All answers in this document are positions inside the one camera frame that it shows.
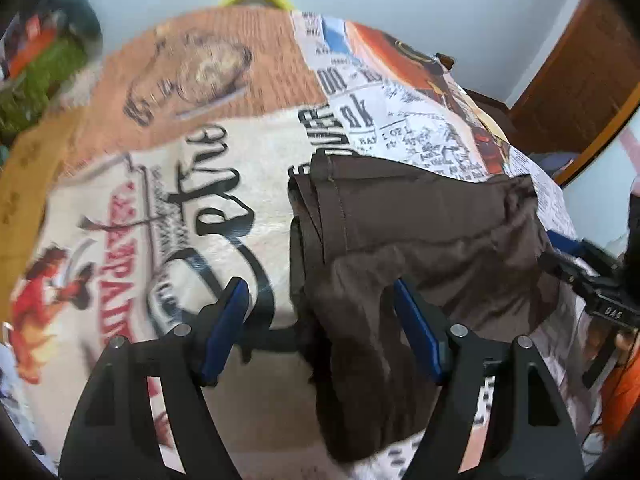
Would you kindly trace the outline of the brown garment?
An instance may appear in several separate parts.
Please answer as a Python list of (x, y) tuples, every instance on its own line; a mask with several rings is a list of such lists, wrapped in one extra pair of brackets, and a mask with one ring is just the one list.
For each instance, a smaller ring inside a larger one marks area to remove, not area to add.
[(529, 334), (558, 305), (559, 284), (538, 263), (549, 239), (530, 177), (472, 183), (386, 159), (314, 155), (291, 172), (288, 196), (298, 348), (339, 463), (417, 434), (435, 403), (394, 312), (398, 278), (487, 339)]

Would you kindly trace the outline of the wooden door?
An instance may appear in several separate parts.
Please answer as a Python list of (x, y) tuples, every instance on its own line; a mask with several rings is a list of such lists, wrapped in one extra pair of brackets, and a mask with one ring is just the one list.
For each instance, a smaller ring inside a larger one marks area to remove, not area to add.
[(573, 153), (555, 177), (587, 168), (639, 105), (639, 40), (613, 0), (580, 0), (567, 28), (510, 109), (514, 148)]

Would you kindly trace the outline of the green patterned storage bag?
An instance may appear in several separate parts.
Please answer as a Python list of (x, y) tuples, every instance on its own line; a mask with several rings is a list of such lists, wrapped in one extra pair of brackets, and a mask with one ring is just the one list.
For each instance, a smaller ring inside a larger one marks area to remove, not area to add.
[(62, 85), (88, 63), (88, 55), (73, 36), (53, 40), (49, 47), (1, 90), (1, 140), (9, 144), (34, 126)]

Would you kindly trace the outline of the orange box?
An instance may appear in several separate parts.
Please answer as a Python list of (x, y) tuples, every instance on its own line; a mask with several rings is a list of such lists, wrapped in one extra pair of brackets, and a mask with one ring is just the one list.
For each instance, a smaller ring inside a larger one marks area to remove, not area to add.
[(28, 38), (9, 62), (10, 78), (17, 77), (30, 62), (50, 47), (55, 38), (56, 31), (53, 28), (43, 29), (39, 35)]

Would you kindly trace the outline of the wooden bed frame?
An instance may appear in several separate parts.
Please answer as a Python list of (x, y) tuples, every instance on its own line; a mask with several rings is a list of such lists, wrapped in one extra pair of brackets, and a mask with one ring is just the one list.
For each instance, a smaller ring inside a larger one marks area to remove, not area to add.
[(489, 96), (484, 96), (484, 94), (462, 88), (450, 74), (450, 70), (454, 67), (454, 58), (441, 53), (436, 53), (435, 58), (442, 66), (444, 79), (454, 97), (459, 102), (463, 102), (463, 106), (467, 110), (472, 110), (473, 114), (491, 134), (502, 142), (510, 144), (511, 141), (508, 138), (508, 134), (517, 133), (518, 129), (515, 128), (509, 117), (509, 109), (506, 104)]

